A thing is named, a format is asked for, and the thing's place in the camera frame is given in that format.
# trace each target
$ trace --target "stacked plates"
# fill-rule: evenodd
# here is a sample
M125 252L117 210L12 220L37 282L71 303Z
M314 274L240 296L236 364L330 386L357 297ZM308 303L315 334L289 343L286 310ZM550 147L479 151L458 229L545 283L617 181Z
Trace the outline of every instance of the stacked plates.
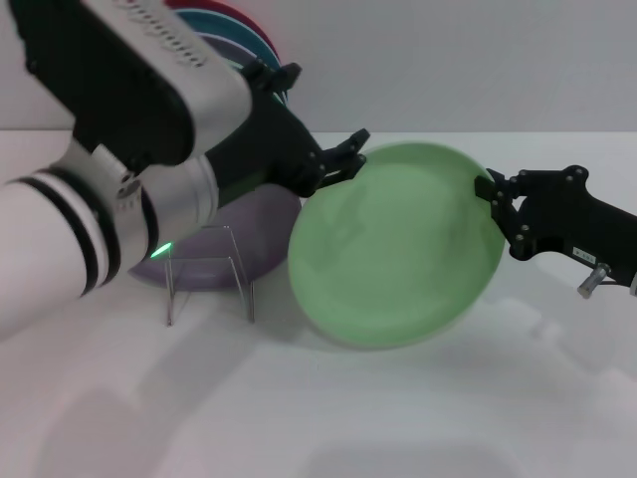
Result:
M240 69L257 58L273 69L281 65L272 41L238 10L211 0L168 0L166 4L233 67ZM280 101L286 103L287 97L281 95ZM218 228L175 244L172 254L190 259L231 257L237 268L243 266L246 279L253 281L286 259L300 211L301 202L290 191L276 185L262 186L222 208L211 224ZM167 250L130 273L146 283L164 287L166 258ZM178 290L224 289L237 282L229 261L175 262L173 274Z

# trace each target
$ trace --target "black stripe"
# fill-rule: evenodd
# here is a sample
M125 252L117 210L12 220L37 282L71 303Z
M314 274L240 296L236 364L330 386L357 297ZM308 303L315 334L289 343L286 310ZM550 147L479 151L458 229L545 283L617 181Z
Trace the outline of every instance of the black stripe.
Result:
M85 296L92 291L98 283L100 268L98 266L98 255L96 253L96 249L93 245L93 241L91 240L91 236L82 222L82 219L80 219L80 216L76 213L76 211L56 190L41 180L34 177L23 177L15 180L14 182L27 184L49 199L49 201L58 208L60 213L67 220L69 226L71 226L71 229L78 240L78 244L80 245L80 249L82 249L84 263L87 268L87 284L82 292L82 295Z
M98 221L100 229L102 229L102 234L104 235L106 249L108 250L108 273L106 274L106 279L102 284L105 286L114 279L114 277L119 273L119 267L121 267L121 249L119 249L119 240L117 239L115 225L110 218L108 209L104 207L98 196L74 174L57 166L52 166L45 169L43 172L52 174L69 184L69 186L71 186L71 188L85 200Z
M159 247L159 223L157 222L157 214L155 208L146 194L145 189L141 189L141 210L146 220L146 228L148 229L148 250L144 260L148 259L153 252Z

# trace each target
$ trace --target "black bracket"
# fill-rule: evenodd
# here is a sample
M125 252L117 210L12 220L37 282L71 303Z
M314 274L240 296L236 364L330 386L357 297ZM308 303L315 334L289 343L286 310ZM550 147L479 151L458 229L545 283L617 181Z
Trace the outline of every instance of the black bracket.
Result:
M491 216L515 259L557 252L630 287L635 295L637 217L591 196L586 190L588 170L523 170L510 179L488 171L493 181L477 177L476 195L491 203ZM516 209L519 197L526 199Z
M206 153L220 189L221 205L255 187L274 183L300 197L356 177L366 164L369 140L362 129L339 146L323 150L305 125L274 94L292 88L301 67L273 70L257 60L241 74L252 93L252 112L226 140Z

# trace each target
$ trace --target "red plate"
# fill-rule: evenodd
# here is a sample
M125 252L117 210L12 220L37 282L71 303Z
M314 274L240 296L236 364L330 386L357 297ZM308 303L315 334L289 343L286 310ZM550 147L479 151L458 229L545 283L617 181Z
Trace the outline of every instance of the red plate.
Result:
M220 3L215 0L164 0L164 3L166 4L166 6L172 9L198 8L201 10L209 10L221 13L223 15L234 18L238 22L241 22L247 27L254 30L254 32L259 35L263 39L263 41L270 46L270 48L272 48L272 51L275 52L275 55L277 55L277 57L279 57L279 59L281 60L279 52L277 52L277 49L275 48L268 35L266 35L266 32L264 32L263 29L254 22L254 20L252 20L244 13L241 13L234 7L231 7L230 5L226 5L225 3Z

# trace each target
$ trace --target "green plate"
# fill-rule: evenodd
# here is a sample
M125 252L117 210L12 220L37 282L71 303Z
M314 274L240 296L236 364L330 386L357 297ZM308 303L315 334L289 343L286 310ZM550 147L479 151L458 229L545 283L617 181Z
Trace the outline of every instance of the green plate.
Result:
M482 294L505 240L474 194L489 177L470 157L427 143L367 154L349 182L317 193L290 245L301 307L340 342L389 348L450 325Z

